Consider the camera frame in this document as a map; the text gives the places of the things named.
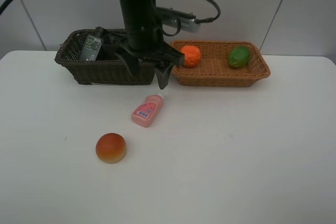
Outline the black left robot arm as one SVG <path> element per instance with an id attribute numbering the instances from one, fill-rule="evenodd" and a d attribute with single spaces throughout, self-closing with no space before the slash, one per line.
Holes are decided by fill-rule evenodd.
<path id="1" fill-rule="evenodd" d="M 119 0 L 125 34 L 114 33 L 115 55 L 130 75 L 138 74 L 140 61 L 152 64 L 160 89 L 164 89 L 173 67 L 184 65 L 184 54 L 164 41 L 162 22 L 155 0 Z"/>

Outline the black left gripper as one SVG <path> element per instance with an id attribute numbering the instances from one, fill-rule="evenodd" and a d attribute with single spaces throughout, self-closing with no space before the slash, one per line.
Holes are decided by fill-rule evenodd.
<path id="1" fill-rule="evenodd" d="M 123 62 L 131 76 L 139 73 L 139 59 L 151 61 L 155 63 L 153 69 L 159 88 L 163 90 L 168 85 L 173 67 L 184 64 L 184 55 L 164 41 L 160 19 L 156 19 L 154 25 L 148 29 L 140 27 L 136 30 L 125 29 L 116 32 L 122 33 L 118 42 L 123 51 L 117 50 L 115 55 Z"/>

